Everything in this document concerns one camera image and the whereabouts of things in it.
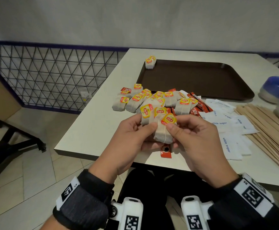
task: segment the table top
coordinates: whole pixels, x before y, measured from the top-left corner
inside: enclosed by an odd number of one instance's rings
[[[270,76],[279,76],[279,69],[257,54],[223,53],[183,50],[129,49],[111,75],[97,91],[92,100],[78,116],[69,130],[55,147],[59,154],[96,160],[103,152],[119,123],[132,116],[128,111],[112,110],[112,103],[122,87],[132,87],[136,83],[143,62],[149,55],[157,59],[221,62],[228,64],[241,76],[255,93],[252,100],[232,102],[233,106],[244,103],[258,104],[271,110],[275,105],[258,97],[260,87]],[[256,145],[250,146],[251,156],[242,161],[229,161],[237,173],[248,173],[257,182],[279,185],[279,166]],[[160,151],[140,152],[134,162],[162,166],[179,170],[188,168],[178,151],[172,153],[172,159],[161,158]]]

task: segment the black pants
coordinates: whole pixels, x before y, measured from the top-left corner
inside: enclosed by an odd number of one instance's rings
[[[117,200],[118,203],[122,203],[125,197],[132,197],[143,203],[142,230],[174,230],[165,207],[167,196],[173,197],[180,206],[182,198],[189,195],[198,196],[202,202],[213,199],[213,188],[193,172],[175,174],[165,182],[162,174],[159,172],[155,174],[156,176],[142,169],[132,170]],[[105,230],[117,228],[118,222],[109,220]]]

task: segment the person's right hand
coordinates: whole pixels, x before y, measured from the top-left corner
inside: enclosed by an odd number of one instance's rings
[[[179,115],[176,118],[179,127],[168,123],[166,128],[175,138],[174,148],[178,147],[178,142],[183,145],[192,171],[215,188],[238,178],[224,155],[214,124],[194,115]]]

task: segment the metal grid panel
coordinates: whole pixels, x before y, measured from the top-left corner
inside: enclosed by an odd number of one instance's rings
[[[0,75],[25,105],[82,111],[126,52],[0,45]]]

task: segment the brown tray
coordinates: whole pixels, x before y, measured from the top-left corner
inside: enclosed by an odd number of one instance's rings
[[[231,66],[214,62],[157,60],[151,70],[144,63],[136,83],[151,91],[176,88],[209,98],[247,100],[255,96]]]

